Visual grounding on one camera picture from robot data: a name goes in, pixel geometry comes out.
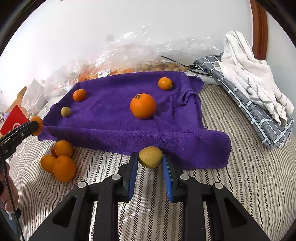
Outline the person's hand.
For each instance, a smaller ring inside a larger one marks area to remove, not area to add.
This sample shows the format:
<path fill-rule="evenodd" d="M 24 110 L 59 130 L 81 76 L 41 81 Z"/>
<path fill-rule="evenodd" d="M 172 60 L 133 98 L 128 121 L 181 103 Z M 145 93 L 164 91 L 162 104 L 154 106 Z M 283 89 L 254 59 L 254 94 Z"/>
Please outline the person's hand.
<path fill-rule="evenodd" d="M 8 162 L 6 162 L 6 169 L 12 198 L 10 197 L 9 191 L 6 186 L 5 176 L 1 173 L 1 183 L 4 185 L 4 189 L 1 193 L 1 209 L 5 210 L 6 212 L 12 213 L 14 211 L 13 205 L 15 206 L 15 209 L 18 208 L 19 195 L 17 188 L 13 183 L 13 180 L 9 176 L 10 165 Z"/>

